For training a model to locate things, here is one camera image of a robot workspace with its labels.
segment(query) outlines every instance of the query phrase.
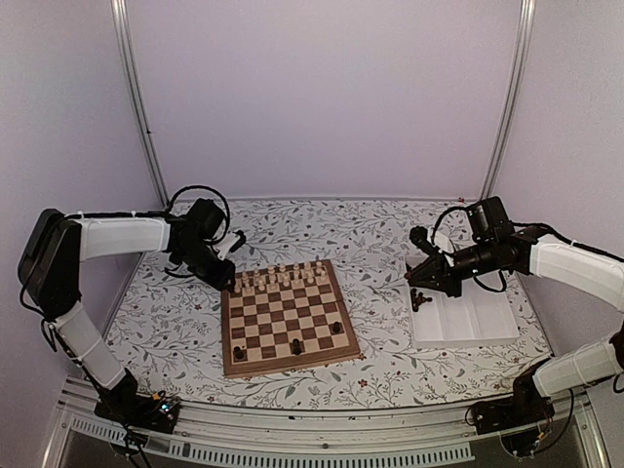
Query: chess pawn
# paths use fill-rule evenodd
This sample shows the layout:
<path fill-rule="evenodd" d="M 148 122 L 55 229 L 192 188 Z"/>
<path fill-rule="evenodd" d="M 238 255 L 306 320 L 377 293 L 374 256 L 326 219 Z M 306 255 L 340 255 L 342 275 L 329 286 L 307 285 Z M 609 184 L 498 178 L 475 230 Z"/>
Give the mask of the chess pawn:
<path fill-rule="evenodd" d="M 275 275 L 270 275 L 269 276 L 269 283 L 270 283 L 269 284 L 269 290 L 270 291 L 277 290 L 277 285 L 275 284 L 275 280 L 276 280 Z"/>

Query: wooden chessboard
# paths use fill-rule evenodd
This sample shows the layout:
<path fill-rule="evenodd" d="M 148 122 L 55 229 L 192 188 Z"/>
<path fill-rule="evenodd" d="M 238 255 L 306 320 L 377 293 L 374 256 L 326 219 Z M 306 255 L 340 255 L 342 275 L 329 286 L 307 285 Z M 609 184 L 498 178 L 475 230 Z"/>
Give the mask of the wooden chessboard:
<path fill-rule="evenodd" d="M 311 283 L 307 278 L 295 280 L 295 266 L 288 265 L 283 272 L 275 268 L 278 281 L 273 278 L 273 285 L 265 268 L 237 273 L 237 284 L 242 286 L 245 277 L 249 287 L 222 293 L 226 377 L 308 369 L 361 357 L 332 263 L 322 260 L 298 267 L 300 273 L 313 275 Z M 285 274 L 288 282 L 281 281 Z M 299 341 L 299 350 L 293 349 L 294 340 Z"/>

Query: white enclosure wall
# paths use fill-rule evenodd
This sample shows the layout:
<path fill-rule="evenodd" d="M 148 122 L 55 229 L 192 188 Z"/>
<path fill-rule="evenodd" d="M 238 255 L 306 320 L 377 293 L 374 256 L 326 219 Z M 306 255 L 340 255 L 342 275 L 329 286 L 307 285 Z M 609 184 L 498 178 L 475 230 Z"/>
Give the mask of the white enclosure wall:
<path fill-rule="evenodd" d="M 624 254 L 624 4 L 538 2 L 526 75 L 496 193 L 510 217 Z M 622 325 L 584 293 L 526 279 L 561 354 Z M 624 399 L 591 391 L 613 467 L 624 466 Z"/>
<path fill-rule="evenodd" d="M 477 198 L 521 2 L 136 0 L 171 191 Z"/>
<path fill-rule="evenodd" d="M 0 466 L 40 465 L 73 369 L 18 303 L 17 267 L 41 211 L 157 208 L 128 98 L 110 2 L 0 3 Z M 136 258 L 83 265 L 101 328 Z"/>

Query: dark square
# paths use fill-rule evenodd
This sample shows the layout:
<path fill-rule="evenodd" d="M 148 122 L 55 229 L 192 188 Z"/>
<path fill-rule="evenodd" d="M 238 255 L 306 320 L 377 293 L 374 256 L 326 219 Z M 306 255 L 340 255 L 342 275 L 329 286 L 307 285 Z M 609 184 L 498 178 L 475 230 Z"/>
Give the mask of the dark square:
<path fill-rule="evenodd" d="M 275 358 L 276 356 L 275 346 L 264 346 L 262 348 L 262 359 Z"/>
<path fill-rule="evenodd" d="M 323 336 L 319 338 L 319 348 L 321 349 L 329 349 L 333 348 L 333 340 L 331 336 Z"/>
<path fill-rule="evenodd" d="M 293 330 L 299 330 L 299 321 L 298 320 L 287 320 L 286 321 L 286 330 L 292 332 Z"/>
<path fill-rule="evenodd" d="M 303 336 L 303 339 L 314 339 L 316 338 L 316 331 L 314 329 L 305 329 L 301 331 L 301 336 Z"/>
<path fill-rule="evenodd" d="M 251 336 L 247 338 L 247 349 L 259 348 L 260 347 L 260 337 L 259 336 Z"/>
<path fill-rule="evenodd" d="M 239 329 L 232 329 L 232 339 L 244 338 L 245 337 L 245 329 L 240 327 Z"/>
<path fill-rule="evenodd" d="M 283 322 L 284 311 L 278 310 L 277 312 L 271 312 L 271 322 Z"/>
<path fill-rule="evenodd" d="M 338 310 L 338 306 L 335 305 L 335 302 L 330 302 L 328 304 L 323 304 L 323 308 L 326 313 L 335 312 Z"/>
<path fill-rule="evenodd" d="M 245 316 L 245 327 L 248 327 L 250 325 L 257 325 L 257 315 Z"/>
<path fill-rule="evenodd" d="M 271 324 L 262 324 L 258 327 L 260 334 L 271 334 L 273 332 L 273 327 Z"/>
<path fill-rule="evenodd" d="M 284 344 L 289 342 L 289 335 L 287 333 L 275 333 L 273 335 L 275 344 Z"/>
<path fill-rule="evenodd" d="M 312 313 L 310 312 L 310 308 L 309 307 L 299 307 L 298 309 L 296 309 L 296 316 L 298 318 L 310 317 L 311 315 L 312 315 Z"/>
<path fill-rule="evenodd" d="M 314 325 L 316 327 L 319 327 L 321 325 L 327 325 L 328 318 L 325 315 L 315 315 L 314 317 L 312 317 L 312 322 L 314 322 Z"/>

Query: black chess piece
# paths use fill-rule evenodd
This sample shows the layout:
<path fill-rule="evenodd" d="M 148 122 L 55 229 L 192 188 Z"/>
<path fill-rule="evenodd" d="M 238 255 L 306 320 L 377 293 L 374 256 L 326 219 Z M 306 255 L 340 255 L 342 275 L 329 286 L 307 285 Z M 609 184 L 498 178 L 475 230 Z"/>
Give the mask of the black chess piece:
<path fill-rule="evenodd" d="M 234 348 L 234 358 L 237 361 L 240 361 L 241 359 L 245 359 L 245 351 L 243 351 L 239 346 L 236 346 Z"/>
<path fill-rule="evenodd" d="M 301 354 L 301 341 L 296 338 L 292 341 L 292 353 L 295 354 L 295 356 Z"/>

